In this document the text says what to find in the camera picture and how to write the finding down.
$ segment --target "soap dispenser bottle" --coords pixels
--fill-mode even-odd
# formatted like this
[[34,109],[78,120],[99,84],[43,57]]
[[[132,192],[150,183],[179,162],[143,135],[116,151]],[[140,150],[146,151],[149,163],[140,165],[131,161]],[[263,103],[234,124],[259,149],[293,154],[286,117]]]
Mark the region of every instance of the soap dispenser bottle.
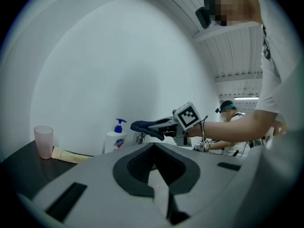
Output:
[[104,153],[120,150],[124,146],[124,141],[127,137],[127,134],[123,132],[121,123],[126,123],[126,121],[119,118],[117,118],[117,120],[119,124],[115,127],[114,131],[110,131],[106,134]]

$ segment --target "white ceiling beam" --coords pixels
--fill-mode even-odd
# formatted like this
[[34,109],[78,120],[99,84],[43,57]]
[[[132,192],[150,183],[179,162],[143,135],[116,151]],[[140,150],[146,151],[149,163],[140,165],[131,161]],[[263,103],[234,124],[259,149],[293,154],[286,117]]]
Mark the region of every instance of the white ceiling beam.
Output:
[[235,82],[240,80],[255,80],[255,79],[262,79],[263,74],[241,74],[241,75],[233,75],[233,76],[226,76],[226,77],[218,77],[215,78],[215,83],[224,83],[224,82]]
[[[248,97],[248,95],[220,95],[219,99],[223,100],[223,101],[226,101],[226,100],[234,100],[235,97]],[[246,102],[248,102],[248,101],[257,102],[257,100],[244,100],[244,101],[246,101]]]
[[238,25],[233,25],[233,26],[220,26],[220,25],[215,25],[213,27],[204,29],[200,31],[199,33],[196,33],[193,35],[193,39],[197,42],[201,42],[203,40],[206,40],[210,37],[217,36],[222,33],[226,33],[235,29],[242,29],[242,28],[249,28],[253,26],[259,26],[258,23],[255,22],[246,22],[246,23],[241,23]]

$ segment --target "ceiling light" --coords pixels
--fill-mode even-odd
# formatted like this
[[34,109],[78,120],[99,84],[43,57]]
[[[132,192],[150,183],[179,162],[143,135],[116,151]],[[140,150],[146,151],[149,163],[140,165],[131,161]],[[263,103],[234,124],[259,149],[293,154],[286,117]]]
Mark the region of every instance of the ceiling light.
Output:
[[235,100],[258,100],[258,97],[254,96],[254,97],[235,97]]

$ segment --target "label on bottle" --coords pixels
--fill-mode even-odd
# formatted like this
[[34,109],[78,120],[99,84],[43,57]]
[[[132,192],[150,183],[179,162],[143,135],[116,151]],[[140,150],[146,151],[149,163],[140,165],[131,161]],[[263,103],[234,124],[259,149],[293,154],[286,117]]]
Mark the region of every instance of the label on bottle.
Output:
[[116,146],[118,149],[113,149],[113,151],[119,150],[120,147],[122,147],[123,143],[124,143],[124,139],[117,139],[114,146]]

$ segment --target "pink plastic cup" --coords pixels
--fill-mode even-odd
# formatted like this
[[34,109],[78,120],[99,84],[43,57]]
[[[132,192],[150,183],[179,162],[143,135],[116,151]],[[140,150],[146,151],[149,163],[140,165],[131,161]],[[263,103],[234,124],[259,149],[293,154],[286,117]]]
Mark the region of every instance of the pink plastic cup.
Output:
[[53,129],[47,126],[34,128],[34,136],[39,155],[42,159],[51,158],[53,152]]

